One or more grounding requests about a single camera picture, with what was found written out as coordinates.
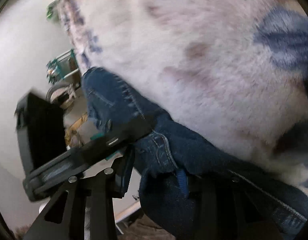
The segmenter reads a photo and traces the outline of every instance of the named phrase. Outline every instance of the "denim fabric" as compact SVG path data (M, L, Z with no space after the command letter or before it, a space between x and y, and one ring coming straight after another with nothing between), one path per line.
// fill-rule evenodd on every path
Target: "denim fabric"
M285 239L293 239L308 218L308 198L300 190L272 179L260 168L230 156L199 134L174 122L169 114L141 96L118 76L91 68L82 78L88 114L100 132L135 116L156 118L151 134L135 143L135 168L141 173L140 201L154 222L177 237L189 239L197 203L185 198L178 169L199 175L213 172L233 179L261 215L275 222Z

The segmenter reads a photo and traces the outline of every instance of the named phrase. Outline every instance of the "brown fabric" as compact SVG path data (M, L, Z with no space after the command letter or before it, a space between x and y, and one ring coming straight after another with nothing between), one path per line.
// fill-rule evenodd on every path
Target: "brown fabric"
M155 224L147 216L137 219L118 240L176 240L176 238Z

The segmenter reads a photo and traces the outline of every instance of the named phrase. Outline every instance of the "blue jeans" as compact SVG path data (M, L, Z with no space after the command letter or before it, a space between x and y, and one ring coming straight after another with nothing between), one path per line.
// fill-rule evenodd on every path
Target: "blue jeans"
M285 239L293 239L308 218L308 198L272 179L262 169L230 156L199 134L174 122L118 76L91 68L82 78L88 114L102 133L141 115L154 116L154 131L135 143L135 168L141 173L140 201L154 222L177 237L190 239L197 202L187 198L175 172L214 173L233 179L257 211L273 221Z

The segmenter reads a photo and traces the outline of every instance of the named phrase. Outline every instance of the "white wall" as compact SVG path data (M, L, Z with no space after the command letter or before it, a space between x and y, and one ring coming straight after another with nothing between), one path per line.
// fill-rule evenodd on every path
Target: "white wall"
M32 87L47 92L45 65L71 48L62 27L46 20L52 1L9 0L0 14L0 210L11 229L30 224L38 213L22 188L16 104Z

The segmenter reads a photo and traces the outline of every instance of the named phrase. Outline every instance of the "wall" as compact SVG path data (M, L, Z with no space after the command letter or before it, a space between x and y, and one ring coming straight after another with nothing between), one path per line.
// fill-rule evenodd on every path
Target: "wall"
M52 1L9 0L0 14L0 210L11 229L30 224L39 210L22 188L16 104L31 88L46 94L45 65L71 48L61 26L46 20Z

